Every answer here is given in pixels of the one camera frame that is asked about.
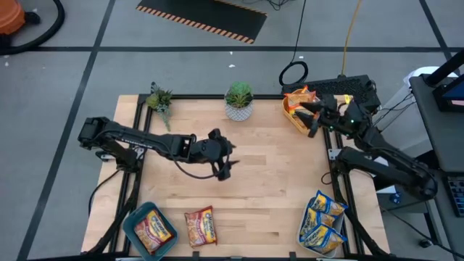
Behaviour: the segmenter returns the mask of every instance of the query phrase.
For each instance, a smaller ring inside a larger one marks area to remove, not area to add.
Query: black metal frame
[[[138,100],[137,100],[137,108],[136,108],[136,113],[133,121],[133,128],[139,128],[140,125],[140,119],[142,117],[142,109],[145,103],[145,99],[149,96],[149,94],[139,94],[138,95]],[[254,99],[264,99],[264,100],[269,100],[269,99],[275,99],[275,100],[282,100],[284,96],[282,94],[255,94],[253,96]],[[172,99],[224,99],[223,94],[175,94],[173,95]],[[149,131],[149,126],[152,121],[152,110],[148,109],[145,117],[145,123],[144,123],[144,131]],[[331,143],[331,137],[330,133],[328,132],[327,129],[323,129],[323,135],[324,135],[324,141],[326,143],[326,152],[328,153],[328,150],[332,148],[332,143]],[[336,142],[337,142],[337,147],[342,148],[343,143],[341,142],[341,136],[339,134],[336,134]],[[334,168],[332,165],[332,160],[329,160],[328,158],[328,164],[329,168],[331,171],[331,177],[332,177],[332,187],[335,190],[341,190],[339,186],[339,182],[337,181],[335,177],[335,172]],[[134,173],[135,174],[135,185],[133,189],[136,190],[136,202],[138,199],[138,190],[140,189],[140,181],[141,181],[141,175],[143,171],[143,165],[144,165],[144,158],[140,159],[141,160],[141,168],[138,172]],[[129,178],[130,178],[131,173],[124,173],[123,176],[123,181],[121,183],[121,189],[120,189],[120,195],[117,201],[117,210],[116,210],[116,215],[120,213],[120,211],[123,208],[123,205],[125,203],[125,198],[127,196],[128,192],[128,185],[129,185]],[[354,211],[356,214],[356,206],[355,206],[355,198],[352,193],[352,188],[351,188],[351,183],[349,181],[349,176],[344,175],[344,183],[345,187],[347,189],[347,201],[349,202],[350,208]],[[131,209],[131,212],[135,210],[136,206],[133,206]],[[346,230],[346,224],[344,223],[342,226],[341,233],[346,236],[347,230]],[[79,260],[79,261],[84,261],[84,260],[115,260],[116,258],[121,258],[121,257],[129,257],[129,249],[131,247],[131,243],[129,242],[128,238],[125,237],[124,240],[124,246],[123,250],[121,252],[116,252],[116,246],[117,246],[117,238],[119,236],[119,230],[116,230],[114,236],[112,237],[110,243],[109,243],[109,251],[108,253],[103,253],[103,254],[87,254],[87,255],[81,255],[81,256],[71,256],[71,257],[56,257],[56,258],[49,258],[49,259],[43,259],[43,260],[53,260],[53,261],[71,261],[71,260]],[[365,256],[364,255],[364,248],[363,248],[363,242],[360,239],[358,233],[353,230],[353,233],[355,235],[355,243],[356,243],[356,248],[357,248],[357,254],[353,254],[350,252],[349,248],[349,242],[346,241],[343,243],[343,253],[345,257],[351,257],[351,258],[360,258],[361,260],[369,260],[370,257],[372,256]],[[233,260],[233,257],[199,257],[199,252],[192,252],[192,257],[164,257],[164,260],[185,260],[185,261],[197,261],[197,260],[209,260],[209,261],[215,261],[215,260]],[[318,260],[318,258],[301,258],[297,257],[295,252],[289,252],[289,257],[275,257],[275,258],[267,258],[267,257],[241,257],[240,260],[256,260],[256,261],[262,261],[262,260],[272,260],[272,261],[287,261],[287,260]]]

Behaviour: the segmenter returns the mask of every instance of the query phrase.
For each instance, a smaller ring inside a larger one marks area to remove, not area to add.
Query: wooden table
[[[114,121],[131,127],[137,98],[120,96]],[[178,243],[168,256],[190,257],[192,251],[200,251],[202,257],[288,257],[289,252],[315,257],[297,244],[296,234],[305,205],[317,190],[334,196],[331,186],[320,182],[322,174],[328,172],[323,132],[314,138],[299,133],[284,117],[279,100],[255,100],[252,116],[244,122],[229,120],[221,99],[176,99],[171,110],[171,133],[195,133],[203,139],[213,128],[219,128],[237,146],[231,160],[241,162],[233,166],[226,181],[199,181],[181,173],[156,152],[146,153],[138,204],[154,202],[178,230]],[[157,115],[152,118],[150,132],[167,132]],[[197,175],[211,171],[209,165],[183,166]],[[99,182],[114,169],[114,161],[103,163]],[[113,221],[122,176],[117,175],[96,193],[83,251],[94,246]],[[389,251],[372,179],[356,171],[351,177],[360,222],[378,245]],[[218,245],[192,249],[183,214],[209,205],[214,208]],[[123,237],[121,231],[118,251],[123,248]],[[131,248],[130,254],[138,252]],[[343,255],[341,248],[337,255]]]

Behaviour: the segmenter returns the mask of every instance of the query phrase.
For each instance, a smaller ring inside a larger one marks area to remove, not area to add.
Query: black hose
[[[41,44],[48,41],[52,36],[54,36],[65,22],[65,8],[63,7],[60,0],[53,0],[53,2],[57,5],[58,9],[58,17],[54,24],[45,33],[43,33],[43,35],[39,36],[35,40],[30,41],[29,43],[0,49],[0,55],[19,54],[24,51],[30,51],[31,49],[40,46]]]

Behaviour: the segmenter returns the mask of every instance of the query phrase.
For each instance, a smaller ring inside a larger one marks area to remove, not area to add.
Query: black and yellow striped mat
[[[267,15],[221,0],[142,0],[137,10],[253,44]]]

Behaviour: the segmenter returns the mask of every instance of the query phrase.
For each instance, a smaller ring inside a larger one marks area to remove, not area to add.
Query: keyboard
[[[464,177],[447,177],[444,186],[456,216],[464,218]]]

